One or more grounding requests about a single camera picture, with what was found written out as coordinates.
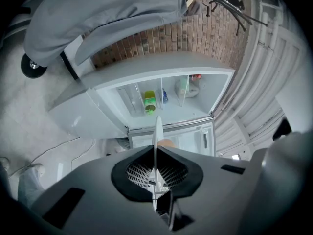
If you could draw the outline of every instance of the shoe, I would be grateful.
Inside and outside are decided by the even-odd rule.
[[[8,171],[10,169],[10,161],[5,158],[5,157],[1,157],[0,158],[0,164],[2,165],[2,167]]]
[[[35,164],[32,168],[35,168],[38,171],[39,177],[42,177],[45,173],[45,167],[42,164]]]

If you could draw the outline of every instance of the brick wall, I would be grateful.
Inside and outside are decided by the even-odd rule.
[[[209,5],[210,0],[202,0]],[[245,13],[251,14],[251,0],[243,0]],[[114,43],[92,57],[97,68],[119,60],[150,53],[169,51],[201,52],[237,70],[246,48],[248,32],[240,28],[237,37],[237,21],[225,8],[218,6],[206,17],[183,17],[179,21],[149,29]]]

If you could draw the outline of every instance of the gray jacket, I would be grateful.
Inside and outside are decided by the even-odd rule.
[[[75,38],[95,29],[77,50],[79,65],[118,40],[177,21],[186,10],[186,0],[44,0],[27,29],[24,49],[45,67]]]

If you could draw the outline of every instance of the wheel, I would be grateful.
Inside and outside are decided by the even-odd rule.
[[[21,60],[21,69],[25,76],[28,78],[38,78],[44,74],[47,67],[42,67],[32,61],[26,54]]]

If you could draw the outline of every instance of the refrigerator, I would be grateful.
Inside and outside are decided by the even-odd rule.
[[[160,116],[164,137],[179,149],[215,156],[213,112],[233,73],[234,69],[196,52],[130,58],[75,81],[49,113],[70,134],[93,139],[128,137],[131,148],[152,143]],[[147,91],[153,91],[156,100],[151,114],[144,103]]]

